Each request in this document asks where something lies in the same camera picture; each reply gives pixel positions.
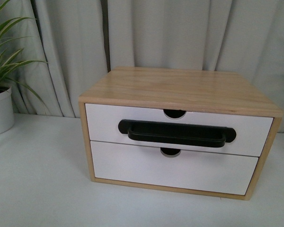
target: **spider plant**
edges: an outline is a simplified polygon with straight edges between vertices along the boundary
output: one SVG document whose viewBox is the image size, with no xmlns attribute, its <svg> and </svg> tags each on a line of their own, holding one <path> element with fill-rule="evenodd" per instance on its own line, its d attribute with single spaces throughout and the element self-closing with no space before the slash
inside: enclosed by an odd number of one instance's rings
<svg viewBox="0 0 284 227">
<path fill-rule="evenodd" d="M 6 6 L 6 4 L 10 0 L 0 1 L 0 12 Z M 19 22 L 26 19 L 34 19 L 30 17 L 15 17 L 12 19 L 8 19 L 0 24 L 0 93 L 7 90 L 6 85 L 9 82 L 15 82 L 21 86 L 24 86 L 29 91 L 31 91 L 43 104 L 41 97 L 27 84 L 22 83 L 16 79 L 14 79 L 11 75 L 14 71 L 16 71 L 19 67 L 31 64 L 33 62 L 44 62 L 40 60 L 25 60 L 18 61 L 17 57 L 23 51 L 22 49 L 18 49 L 13 51 L 12 54 L 6 54 L 8 52 L 8 48 L 10 47 L 11 42 L 16 39 L 25 38 L 25 37 L 7 37 L 7 32 L 14 27 Z"/>
</svg>

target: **drawer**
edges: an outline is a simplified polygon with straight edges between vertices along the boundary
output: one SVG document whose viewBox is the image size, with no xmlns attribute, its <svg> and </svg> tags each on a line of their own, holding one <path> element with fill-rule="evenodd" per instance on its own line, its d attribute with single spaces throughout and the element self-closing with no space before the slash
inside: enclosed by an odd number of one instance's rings
<svg viewBox="0 0 284 227">
<path fill-rule="evenodd" d="M 170 118 L 160 109 L 97 104 L 86 104 L 86 115 L 89 137 L 94 141 L 254 157 L 261 155 L 273 120 L 271 117 L 200 112 L 186 112 L 182 117 Z M 233 142 L 225 143 L 221 148 L 136 141 L 120 133 L 118 124 L 123 119 L 229 127 L 237 135 Z"/>
<path fill-rule="evenodd" d="M 96 178 L 244 195 L 257 157 L 91 141 Z"/>
</svg>

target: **circular cutout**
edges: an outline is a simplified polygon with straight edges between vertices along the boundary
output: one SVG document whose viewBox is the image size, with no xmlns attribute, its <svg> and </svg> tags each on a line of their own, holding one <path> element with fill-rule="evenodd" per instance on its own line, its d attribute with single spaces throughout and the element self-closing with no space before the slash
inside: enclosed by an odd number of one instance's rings
<svg viewBox="0 0 284 227">
<path fill-rule="evenodd" d="M 165 157 L 177 157 L 181 153 L 180 149 L 175 148 L 160 148 L 160 150 Z"/>
<path fill-rule="evenodd" d="M 168 109 L 164 109 L 164 114 L 167 117 L 173 118 L 173 119 L 177 119 L 180 117 L 183 117 L 186 113 L 185 110 L 168 110 Z"/>
</svg>

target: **wooden top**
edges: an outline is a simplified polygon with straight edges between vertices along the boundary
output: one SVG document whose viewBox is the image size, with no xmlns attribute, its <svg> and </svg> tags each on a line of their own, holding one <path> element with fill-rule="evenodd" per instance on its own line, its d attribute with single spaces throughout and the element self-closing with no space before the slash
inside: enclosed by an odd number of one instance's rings
<svg viewBox="0 0 284 227">
<path fill-rule="evenodd" d="M 283 111 L 234 72 L 117 67 L 79 102 L 282 117 Z"/>
</svg>

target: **table surface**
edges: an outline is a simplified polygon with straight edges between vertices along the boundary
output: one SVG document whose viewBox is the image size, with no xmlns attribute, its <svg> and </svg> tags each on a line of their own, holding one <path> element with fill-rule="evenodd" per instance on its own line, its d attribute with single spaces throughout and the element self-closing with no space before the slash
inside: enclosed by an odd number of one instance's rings
<svg viewBox="0 0 284 227">
<path fill-rule="evenodd" d="M 16 114 L 0 134 L 0 227 L 284 226 L 284 134 L 250 201 L 94 183 L 80 119 Z"/>
</svg>

